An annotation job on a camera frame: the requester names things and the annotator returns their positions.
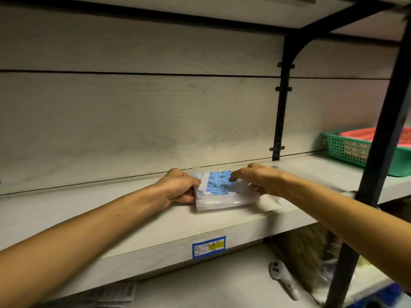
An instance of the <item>person's right hand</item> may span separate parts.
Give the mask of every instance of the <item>person's right hand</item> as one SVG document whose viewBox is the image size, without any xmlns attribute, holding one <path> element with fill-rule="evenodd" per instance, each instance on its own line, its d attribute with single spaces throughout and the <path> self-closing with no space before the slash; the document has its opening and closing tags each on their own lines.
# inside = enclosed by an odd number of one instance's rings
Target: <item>person's right hand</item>
<svg viewBox="0 0 411 308">
<path fill-rule="evenodd" d="M 286 188 L 286 182 L 293 177 L 296 176 L 269 166 L 251 163 L 248 167 L 233 171 L 229 181 L 236 181 L 241 178 L 255 185 L 262 194 L 268 193 L 269 195 L 283 197 L 282 194 L 284 193 L 284 188 Z"/>
</svg>

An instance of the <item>hand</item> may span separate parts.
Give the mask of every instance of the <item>hand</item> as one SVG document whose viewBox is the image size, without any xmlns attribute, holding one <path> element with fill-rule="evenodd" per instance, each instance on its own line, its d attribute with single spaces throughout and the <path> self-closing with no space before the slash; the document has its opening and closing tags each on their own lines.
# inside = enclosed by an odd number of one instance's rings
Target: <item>hand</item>
<svg viewBox="0 0 411 308">
<path fill-rule="evenodd" d="M 161 194 L 166 196 L 166 203 L 163 209 L 167 208 L 171 202 L 195 203 L 193 186 L 199 186 L 201 180 L 189 176 L 180 169 L 172 168 L 166 176 L 153 184 Z"/>
<path fill-rule="evenodd" d="M 295 177 L 297 176 L 279 169 L 251 163 L 248 167 L 233 171 L 229 181 L 236 181 L 241 178 L 257 187 L 262 194 L 268 193 L 269 195 L 283 197 L 282 194 L 284 188 L 286 188 L 285 181 Z"/>
</svg>

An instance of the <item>blue bordered label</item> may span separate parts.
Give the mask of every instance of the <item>blue bordered label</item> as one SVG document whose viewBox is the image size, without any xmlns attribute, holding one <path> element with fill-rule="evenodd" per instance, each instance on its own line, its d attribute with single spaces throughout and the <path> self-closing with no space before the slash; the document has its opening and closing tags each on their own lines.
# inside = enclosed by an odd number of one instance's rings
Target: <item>blue bordered label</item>
<svg viewBox="0 0 411 308">
<path fill-rule="evenodd" d="M 193 243 L 193 259 L 210 256 L 226 249 L 226 237 Z"/>
</svg>

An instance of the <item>plastic package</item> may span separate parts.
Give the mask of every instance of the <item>plastic package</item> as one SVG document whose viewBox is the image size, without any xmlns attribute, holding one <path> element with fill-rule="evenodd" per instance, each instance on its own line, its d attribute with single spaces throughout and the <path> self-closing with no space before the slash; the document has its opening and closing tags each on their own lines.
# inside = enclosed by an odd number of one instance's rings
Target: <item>plastic package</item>
<svg viewBox="0 0 411 308">
<path fill-rule="evenodd" d="M 242 179 L 229 182 L 231 171 L 192 173 L 201 179 L 201 185 L 194 188 L 197 210 L 225 209 L 257 203 L 260 194 Z"/>
</svg>

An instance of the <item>black metal post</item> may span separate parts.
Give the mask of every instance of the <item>black metal post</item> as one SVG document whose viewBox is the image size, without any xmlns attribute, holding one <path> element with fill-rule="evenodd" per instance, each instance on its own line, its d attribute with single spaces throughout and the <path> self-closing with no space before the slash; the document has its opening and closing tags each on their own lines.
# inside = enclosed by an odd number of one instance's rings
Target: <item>black metal post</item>
<svg viewBox="0 0 411 308">
<path fill-rule="evenodd" d="M 279 91 L 280 94 L 278 98 L 274 145 L 270 148 L 270 151 L 273 152 L 273 161 L 280 159 L 280 151 L 285 148 L 281 146 L 281 140 L 287 94 L 292 91 L 292 88 L 289 87 L 290 70 L 293 68 L 292 63 L 298 53 L 315 38 L 391 7 L 393 7 L 393 4 L 377 0 L 361 1 L 285 36 L 283 57 L 279 64 L 279 67 L 281 67 L 281 82 L 280 86 L 276 88 L 276 91 Z"/>
<path fill-rule="evenodd" d="M 411 105 L 411 22 L 408 21 L 378 119 L 356 200 L 377 207 Z M 325 308 L 342 307 L 359 255 L 343 244 Z"/>
</svg>

